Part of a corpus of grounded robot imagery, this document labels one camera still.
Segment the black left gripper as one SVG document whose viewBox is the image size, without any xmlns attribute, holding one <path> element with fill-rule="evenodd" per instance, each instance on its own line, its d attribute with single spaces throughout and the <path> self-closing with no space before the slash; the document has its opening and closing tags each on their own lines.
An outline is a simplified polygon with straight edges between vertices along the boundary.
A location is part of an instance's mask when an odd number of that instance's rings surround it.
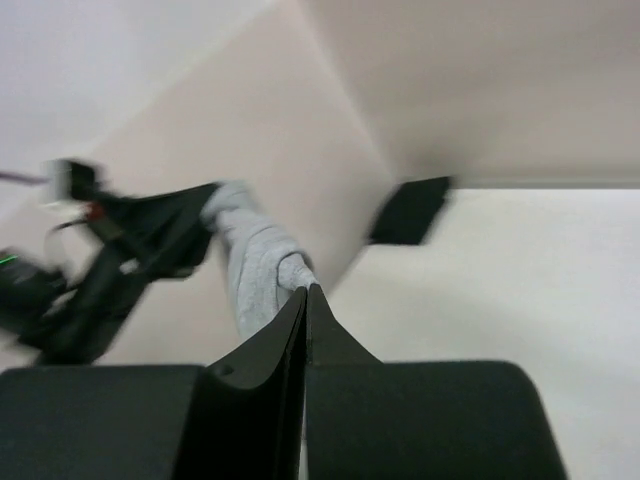
<svg viewBox="0 0 640 480">
<path fill-rule="evenodd" d="M 85 365 L 101 357 L 149 285 L 187 278 L 208 254 L 213 233 L 201 220 L 219 188 L 207 183 L 148 197 L 106 193 L 80 219 L 101 243 L 80 280 L 25 264 L 19 292 L 20 344 L 38 365 Z"/>
</svg>

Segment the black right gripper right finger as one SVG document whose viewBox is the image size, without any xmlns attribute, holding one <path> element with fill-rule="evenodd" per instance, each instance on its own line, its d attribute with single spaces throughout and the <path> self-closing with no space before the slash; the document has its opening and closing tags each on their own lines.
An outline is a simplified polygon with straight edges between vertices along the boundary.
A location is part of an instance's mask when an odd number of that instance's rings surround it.
<svg viewBox="0 0 640 480">
<path fill-rule="evenodd" d="M 563 479 L 538 390 L 505 361 L 385 363 L 307 300 L 313 479 Z"/>
</svg>

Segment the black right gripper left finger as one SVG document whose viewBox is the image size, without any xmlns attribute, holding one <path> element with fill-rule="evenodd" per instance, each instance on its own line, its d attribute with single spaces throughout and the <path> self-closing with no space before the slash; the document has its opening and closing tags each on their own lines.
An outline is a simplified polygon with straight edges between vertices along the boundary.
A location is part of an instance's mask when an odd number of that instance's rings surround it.
<svg viewBox="0 0 640 480">
<path fill-rule="evenodd" d="M 1 377 L 5 479 L 294 479 L 306 292 L 209 366 L 47 366 Z"/>
</svg>

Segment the grey tank top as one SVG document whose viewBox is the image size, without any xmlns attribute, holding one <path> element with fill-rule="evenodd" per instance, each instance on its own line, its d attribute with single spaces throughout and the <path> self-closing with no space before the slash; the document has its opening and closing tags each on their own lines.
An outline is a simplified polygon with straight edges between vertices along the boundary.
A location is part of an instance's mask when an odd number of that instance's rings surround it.
<svg viewBox="0 0 640 480">
<path fill-rule="evenodd" d="M 317 282 L 310 257 L 246 184 L 222 183 L 200 218 L 220 237 L 227 291 L 243 341 L 268 325 L 296 289 Z"/>
</svg>

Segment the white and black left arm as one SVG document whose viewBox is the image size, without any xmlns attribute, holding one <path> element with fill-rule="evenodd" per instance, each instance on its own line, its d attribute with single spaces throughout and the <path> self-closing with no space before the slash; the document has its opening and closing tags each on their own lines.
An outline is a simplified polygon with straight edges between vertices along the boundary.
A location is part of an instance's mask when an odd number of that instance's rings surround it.
<svg viewBox="0 0 640 480">
<path fill-rule="evenodd" d="M 149 197 L 81 188 L 86 210 L 76 223 L 100 242 L 99 251 L 72 281 L 59 266 L 2 250 L 2 329 L 38 350 L 39 365 L 93 363 L 153 282 L 186 279 L 204 261 L 213 235 L 200 214 L 218 187 Z"/>
</svg>

